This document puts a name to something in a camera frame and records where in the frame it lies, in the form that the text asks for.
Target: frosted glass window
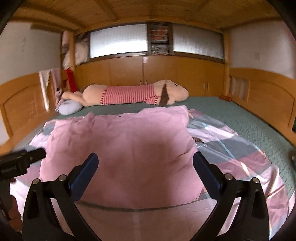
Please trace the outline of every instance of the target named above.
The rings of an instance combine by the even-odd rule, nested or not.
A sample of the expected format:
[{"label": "frosted glass window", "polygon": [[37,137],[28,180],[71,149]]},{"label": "frosted glass window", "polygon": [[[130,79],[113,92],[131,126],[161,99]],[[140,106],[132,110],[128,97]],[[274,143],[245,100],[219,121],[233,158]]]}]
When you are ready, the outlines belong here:
[{"label": "frosted glass window", "polygon": [[223,35],[203,28],[173,24],[173,49],[224,59]]},{"label": "frosted glass window", "polygon": [[148,51],[147,25],[106,28],[90,33],[90,57]]}]

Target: wooden headboard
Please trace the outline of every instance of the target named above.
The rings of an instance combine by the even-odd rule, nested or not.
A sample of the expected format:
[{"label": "wooden headboard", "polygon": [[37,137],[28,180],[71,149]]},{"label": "wooden headboard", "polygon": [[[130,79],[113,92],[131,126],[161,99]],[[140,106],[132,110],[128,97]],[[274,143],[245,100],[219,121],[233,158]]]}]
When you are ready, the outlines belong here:
[{"label": "wooden headboard", "polygon": [[228,96],[278,130],[296,146],[296,80],[259,69],[229,71]]},{"label": "wooden headboard", "polygon": [[[67,75],[61,71],[62,83]],[[47,96],[49,112],[44,108],[38,73],[25,75],[0,85],[0,112],[9,140],[0,146],[6,153],[38,125],[54,114],[55,99],[52,78],[49,78]]]}]

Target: metal bolt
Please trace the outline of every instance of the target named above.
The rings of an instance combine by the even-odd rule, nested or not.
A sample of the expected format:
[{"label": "metal bolt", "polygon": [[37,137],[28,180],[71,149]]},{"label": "metal bolt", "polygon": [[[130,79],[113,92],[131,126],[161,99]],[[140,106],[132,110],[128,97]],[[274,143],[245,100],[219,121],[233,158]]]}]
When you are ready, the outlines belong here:
[{"label": "metal bolt", "polygon": [[254,182],[254,183],[259,183],[260,181],[259,181],[258,178],[254,177],[254,178],[253,178],[253,182]]},{"label": "metal bolt", "polygon": [[229,173],[226,173],[224,176],[227,180],[231,180],[233,178],[233,176]]},{"label": "metal bolt", "polygon": [[40,180],[39,180],[38,178],[36,178],[36,179],[33,180],[32,183],[33,183],[33,184],[37,184],[37,183],[39,183],[39,181],[40,181]]},{"label": "metal bolt", "polygon": [[66,180],[66,178],[67,178],[67,176],[66,175],[60,175],[59,176],[59,181],[65,181]]}]

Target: red and white striped shirt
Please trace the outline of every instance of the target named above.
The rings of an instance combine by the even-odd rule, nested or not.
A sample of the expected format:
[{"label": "red and white striped shirt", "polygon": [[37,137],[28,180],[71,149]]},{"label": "red and white striped shirt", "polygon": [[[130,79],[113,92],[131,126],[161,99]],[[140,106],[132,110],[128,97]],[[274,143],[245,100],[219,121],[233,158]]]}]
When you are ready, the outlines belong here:
[{"label": "red and white striped shirt", "polygon": [[154,85],[108,86],[104,89],[101,105],[146,102],[157,104]]}]

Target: stuffed dog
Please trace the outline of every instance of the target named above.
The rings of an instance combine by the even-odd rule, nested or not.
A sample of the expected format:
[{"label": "stuffed dog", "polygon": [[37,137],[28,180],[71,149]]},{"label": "stuffed dog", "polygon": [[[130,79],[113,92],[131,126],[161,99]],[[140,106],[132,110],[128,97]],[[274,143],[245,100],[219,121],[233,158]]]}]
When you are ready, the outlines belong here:
[{"label": "stuffed dog", "polygon": [[188,98],[188,91],[171,80],[160,80],[149,85],[106,86],[90,85],[83,93],[64,92],[63,99],[72,99],[83,106],[146,102],[161,106],[172,105]]}]

